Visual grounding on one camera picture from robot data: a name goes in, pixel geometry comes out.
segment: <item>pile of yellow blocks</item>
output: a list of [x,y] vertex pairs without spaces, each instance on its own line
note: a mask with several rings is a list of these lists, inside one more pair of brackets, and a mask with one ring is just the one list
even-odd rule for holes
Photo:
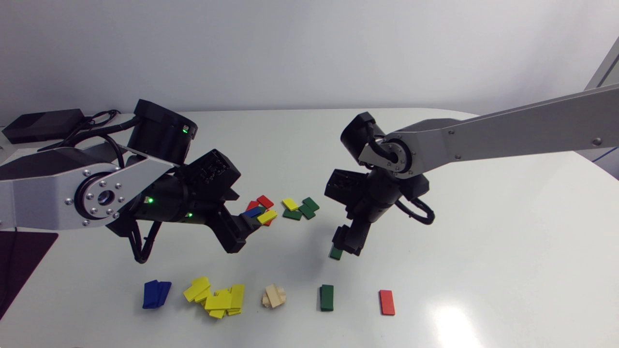
[[191,286],[183,292],[188,302],[200,303],[209,315],[221,319],[224,315],[241,314],[243,311],[243,294],[245,285],[235,284],[229,289],[210,291],[210,282],[206,277],[195,278]]

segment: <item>robotic arm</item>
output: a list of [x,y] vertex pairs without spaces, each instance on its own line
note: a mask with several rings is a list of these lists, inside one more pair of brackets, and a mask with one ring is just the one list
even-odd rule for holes
[[[204,224],[228,253],[238,252],[260,227],[224,206],[238,199],[231,187],[241,173],[217,150],[184,164],[197,131],[189,119],[145,100],[134,113],[123,124],[79,133],[62,147],[1,166],[0,228],[106,226],[128,238],[136,261],[144,263],[162,222]],[[126,147],[108,136],[130,127],[135,128]],[[108,143],[73,147],[95,136]],[[122,152],[132,154],[126,165]],[[137,220],[153,221],[144,246]]]
[[423,173],[449,162],[619,146],[618,111],[619,85],[610,85],[464,121],[425,120],[387,135],[369,113],[359,114],[340,140],[371,171],[331,175],[325,195],[346,205],[353,220],[337,228],[334,245],[359,255],[370,225],[393,205],[431,224],[434,212],[419,200],[430,190]]

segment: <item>white table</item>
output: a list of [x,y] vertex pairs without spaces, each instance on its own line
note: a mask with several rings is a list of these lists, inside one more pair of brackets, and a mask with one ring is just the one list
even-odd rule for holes
[[[217,148],[243,176],[241,212],[265,194],[311,196],[313,220],[278,217],[226,254],[203,226],[164,224],[150,260],[105,228],[62,231],[0,321],[0,347],[617,347],[619,183],[573,153],[452,163],[427,173],[431,226],[398,209],[360,257],[327,257],[344,206],[323,196],[335,168],[363,171],[339,141],[364,110],[185,113],[199,125],[187,162]],[[386,132],[445,110],[370,110]],[[129,133],[116,136],[126,142]],[[245,284],[243,314],[215,320],[182,291]],[[171,281],[143,310],[147,281]],[[275,282],[288,302],[260,304]],[[335,285],[335,311],[317,310]],[[378,290],[396,316],[381,316]]]

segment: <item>white wall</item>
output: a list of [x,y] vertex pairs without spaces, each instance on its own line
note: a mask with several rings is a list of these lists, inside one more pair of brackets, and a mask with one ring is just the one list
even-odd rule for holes
[[438,107],[581,91],[617,0],[0,1],[0,124],[22,113]]

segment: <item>blue block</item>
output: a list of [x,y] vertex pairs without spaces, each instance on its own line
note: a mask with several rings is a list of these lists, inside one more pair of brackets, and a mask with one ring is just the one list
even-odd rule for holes
[[157,308],[157,303],[159,302],[159,286],[157,285],[157,281],[154,280],[152,282],[144,283],[144,304],[142,308]]
[[255,208],[251,208],[250,210],[244,212],[243,214],[249,216],[249,217],[254,217],[254,216],[258,216],[260,214],[262,214],[262,211],[260,210],[259,207],[255,207]]
[[170,287],[172,286],[172,283],[171,282],[159,282],[159,284],[157,285],[158,285],[158,292],[159,292],[157,307],[161,307],[165,303],[165,299],[168,297],[168,292],[170,292]]

